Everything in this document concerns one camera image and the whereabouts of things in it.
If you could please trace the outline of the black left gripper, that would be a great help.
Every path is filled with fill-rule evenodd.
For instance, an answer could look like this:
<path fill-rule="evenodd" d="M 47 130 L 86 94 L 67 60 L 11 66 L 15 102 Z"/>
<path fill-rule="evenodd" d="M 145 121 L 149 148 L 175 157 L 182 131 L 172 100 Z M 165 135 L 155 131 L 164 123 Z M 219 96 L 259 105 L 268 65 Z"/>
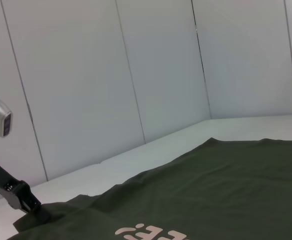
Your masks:
<path fill-rule="evenodd" d="M 40 222 L 47 222 L 51 214 L 43 208 L 41 202 L 30 191 L 30 186 L 23 180 L 18 180 L 0 166 L 0 195 L 10 206 L 20 210 Z"/>

